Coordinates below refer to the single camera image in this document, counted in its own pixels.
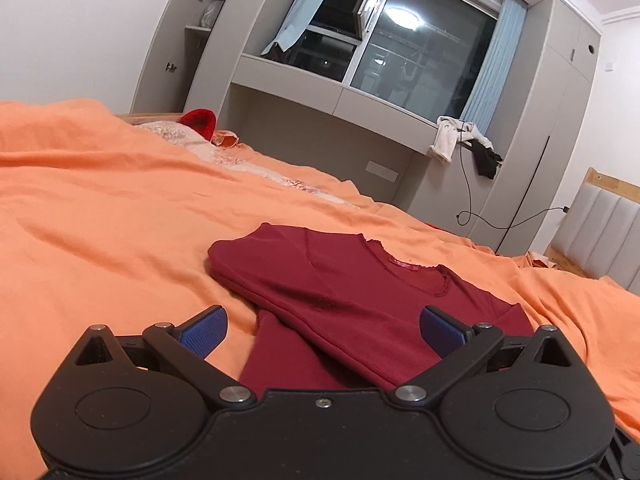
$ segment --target red sweater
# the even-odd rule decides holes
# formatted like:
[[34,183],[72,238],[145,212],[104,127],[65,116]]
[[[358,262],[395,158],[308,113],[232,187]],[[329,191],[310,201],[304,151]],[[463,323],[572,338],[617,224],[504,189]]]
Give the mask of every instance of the red sweater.
[[393,389],[436,364],[420,311],[434,305],[471,326],[531,335],[519,304],[463,281],[444,266],[396,260],[376,240],[262,224],[209,249],[210,275],[254,302],[255,346],[240,377],[266,388]]

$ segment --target orange bed sheet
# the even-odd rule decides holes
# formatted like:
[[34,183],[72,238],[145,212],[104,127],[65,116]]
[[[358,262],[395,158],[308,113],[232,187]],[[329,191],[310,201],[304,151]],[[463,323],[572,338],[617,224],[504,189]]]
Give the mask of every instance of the orange bed sheet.
[[255,313],[207,275],[205,259],[214,241],[242,237],[262,222],[363,233],[398,259],[444,264],[520,303],[534,326],[563,330],[618,422],[640,439],[640,298],[558,270],[522,269],[374,203],[348,182],[247,146],[233,150],[357,207],[201,162],[95,102],[0,104],[0,478],[31,480],[44,471],[30,411],[90,324],[140,333],[222,304],[230,329],[209,361],[238,377]]

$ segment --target blue textured pad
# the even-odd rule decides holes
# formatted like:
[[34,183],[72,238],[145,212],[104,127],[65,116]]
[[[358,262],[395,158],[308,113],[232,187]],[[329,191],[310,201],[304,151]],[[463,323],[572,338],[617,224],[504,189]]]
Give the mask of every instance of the blue textured pad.
[[207,317],[184,329],[180,343],[203,359],[224,340],[228,320],[224,308],[211,312]]
[[441,358],[466,343],[465,334],[428,308],[420,313],[420,335]]

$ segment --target curtain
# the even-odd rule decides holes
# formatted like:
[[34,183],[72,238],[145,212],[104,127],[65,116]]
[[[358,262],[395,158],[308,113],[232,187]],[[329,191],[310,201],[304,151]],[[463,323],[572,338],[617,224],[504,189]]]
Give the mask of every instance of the curtain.
[[324,0],[294,0],[278,35],[264,49],[262,54],[264,55],[270,51],[274,43],[279,44],[283,52],[289,50],[311,23],[322,1]]
[[485,135],[494,116],[500,94],[515,56],[520,33],[527,17],[523,0],[504,0],[500,8],[489,49],[482,62],[478,79],[460,115],[462,121],[475,123]]

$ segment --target black garment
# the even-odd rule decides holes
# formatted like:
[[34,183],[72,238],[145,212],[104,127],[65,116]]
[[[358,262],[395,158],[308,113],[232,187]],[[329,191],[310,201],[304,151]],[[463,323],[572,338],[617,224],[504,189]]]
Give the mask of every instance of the black garment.
[[478,175],[493,180],[498,171],[498,162],[502,161],[502,157],[494,150],[484,147],[477,139],[471,139],[471,152],[474,154]]

